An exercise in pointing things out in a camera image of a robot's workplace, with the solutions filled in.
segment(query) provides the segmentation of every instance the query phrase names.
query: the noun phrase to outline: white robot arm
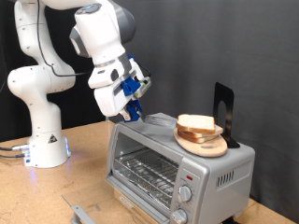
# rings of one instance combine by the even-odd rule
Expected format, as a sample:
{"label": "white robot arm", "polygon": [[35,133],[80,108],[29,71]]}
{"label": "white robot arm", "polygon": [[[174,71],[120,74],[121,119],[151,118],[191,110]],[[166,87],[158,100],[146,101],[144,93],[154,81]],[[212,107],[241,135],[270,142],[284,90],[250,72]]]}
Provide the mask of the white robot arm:
{"label": "white robot arm", "polygon": [[93,58],[95,67],[89,85],[95,89],[95,99],[104,115],[121,113],[125,121],[137,120],[137,112],[142,112],[137,99],[150,87],[150,78],[143,76],[133,59],[129,61],[122,46],[135,34],[134,18],[124,8],[110,0],[19,0],[15,19],[21,49],[38,65],[12,71],[7,84],[30,110],[33,132],[23,151],[25,165],[41,168],[58,166],[68,156],[60,109],[48,102],[47,94],[65,91],[75,84],[74,70],[59,58],[51,44],[45,6],[86,6],[76,13],[77,25],[70,37],[79,55]]}
{"label": "white robot arm", "polygon": [[[96,2],[76,12],[77,25],[70,38],[78,55],[93,58],[89,85],[95,89],[94,96],[102,113],[112,117],[121,112],[125,121],[137,120],[134,107],[142,111],[137,98],[151,82],[134,59],[129,61],[122,46],[134,37],[135,19],[112,1]],[[131,107],[126,106],[129,102],[133,104]]]}

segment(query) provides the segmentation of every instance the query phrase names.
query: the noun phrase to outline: wooden plate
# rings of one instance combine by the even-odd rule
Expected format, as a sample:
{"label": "wooden plate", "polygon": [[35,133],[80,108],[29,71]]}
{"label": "wooden plate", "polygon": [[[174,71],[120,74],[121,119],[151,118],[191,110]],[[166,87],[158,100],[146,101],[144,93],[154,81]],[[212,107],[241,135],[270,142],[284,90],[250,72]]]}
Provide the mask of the wooden plate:
{"label": "wooden plate", "polygon": [[193,154],[202,157],[219,157],[226,153],[227,144],[222,136],[214,138],[205,143],[193,143],[180,136],[178,136],[178,129],[174,130],[174,135],[177,142]]}

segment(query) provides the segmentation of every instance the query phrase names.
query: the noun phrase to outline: oven rack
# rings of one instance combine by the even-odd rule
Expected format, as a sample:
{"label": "oven rack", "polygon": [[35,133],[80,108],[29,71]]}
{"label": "oven rack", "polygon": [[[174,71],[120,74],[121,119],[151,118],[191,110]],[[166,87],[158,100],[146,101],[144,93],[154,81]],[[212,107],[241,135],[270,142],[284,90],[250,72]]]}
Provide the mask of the oven rack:
{"label": "oven rack", "polygon": [[120,175],[170,208],[178,172],[176,163],[149,148],[119,157],[115,162],[122,167],[117,170]]}

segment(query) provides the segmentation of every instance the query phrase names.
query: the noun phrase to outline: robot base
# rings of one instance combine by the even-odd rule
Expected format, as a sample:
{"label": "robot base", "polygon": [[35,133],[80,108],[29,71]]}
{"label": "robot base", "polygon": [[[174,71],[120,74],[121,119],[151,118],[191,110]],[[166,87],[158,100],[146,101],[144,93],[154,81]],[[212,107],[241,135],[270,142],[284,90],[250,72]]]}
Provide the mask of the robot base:
{"label": "robot base", "polygon": [[29,152],[24,158],[25,166],[52,168],[64,164],[70,156],[67,138],[62,131],[34,133],[29,139]]}

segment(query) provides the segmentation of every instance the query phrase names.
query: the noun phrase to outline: oven foot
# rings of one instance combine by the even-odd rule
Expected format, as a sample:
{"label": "oven foot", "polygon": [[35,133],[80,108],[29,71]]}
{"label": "oven foot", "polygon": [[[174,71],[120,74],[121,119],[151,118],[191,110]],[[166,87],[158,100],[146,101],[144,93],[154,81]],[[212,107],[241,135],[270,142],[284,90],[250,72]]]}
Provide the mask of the oven foot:
{"label": "oven foot", "polygon": [[233,217],[229,217],[222,222],[222,224],[239,224],[238,222],[234,221]]}

